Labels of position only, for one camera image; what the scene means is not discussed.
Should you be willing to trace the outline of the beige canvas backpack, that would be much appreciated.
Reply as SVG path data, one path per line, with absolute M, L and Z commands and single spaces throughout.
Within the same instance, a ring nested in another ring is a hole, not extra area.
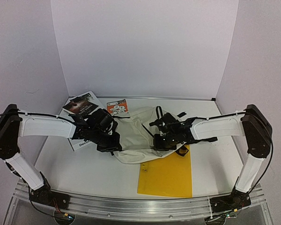
M 180 125 L 175 129 L 190 128 L 190 123 L 194 121 L 194 118 L 188 118 L 183 121 L 181 117 L 184 115 L 184 112 L 179 115 L 173 115 L 180 121 Z M 164 135 L 156 126 L 149 126 L 149 123 L 156 119 L 155 107 L 141 107 L 128 114 L 122 113 L 114 116 L 114 120 L 118 123 L 116 132 L 120 134 L 120 144 L 122 146 L 122 150 L 114 152 L 114 156 L 121 163 L 137 164 L 165 158 L 183 146 L 179 144 L 176 150 L 169 151 L 154 150 L 154 135 Z

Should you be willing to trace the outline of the white Decorate furniture book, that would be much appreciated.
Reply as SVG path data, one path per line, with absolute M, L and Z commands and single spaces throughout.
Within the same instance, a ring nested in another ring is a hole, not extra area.
M 72 148 L 73 151 L 77 151 L 85 146 L 88 146 L 90 144 L 92 144 L 91 141 L 89 140 L 83 140 L 83 139 L 77 139 L 77 140 L 73 140 L 73 139 L 68 139 L 70 146 Z

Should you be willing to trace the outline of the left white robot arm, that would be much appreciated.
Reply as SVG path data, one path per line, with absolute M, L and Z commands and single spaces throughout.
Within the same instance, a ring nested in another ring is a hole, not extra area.
M 16 104 L 9 104 L 0 114 L 0 159 L 35 191 L 42 203 L 49 204 L 54 198 L 51 186 L 26 159 L 19 140 L 31 136 L 54 136 L 90 141 L 100 152 L 115 152 L 122 150 L 117 126 L 115 119 L 102 108 L 86 116 L 69 114 L 65 117 L 26 112 Z

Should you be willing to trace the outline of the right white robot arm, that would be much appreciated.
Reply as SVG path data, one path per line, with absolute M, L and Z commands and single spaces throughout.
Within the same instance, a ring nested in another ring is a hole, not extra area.
M 167 151 L 179 144 L 214 141 L 218 137 L 244 137 L 248 156 L 234 186 L 238 193 L 249 193 L 263 161 L 273 154 L 273 128 L 254 104 L 240 112 L 206 118 L 180 120 L 166 113 L 149 126 L 156 126 L 160 131 L 154 135 L 155 150 Z

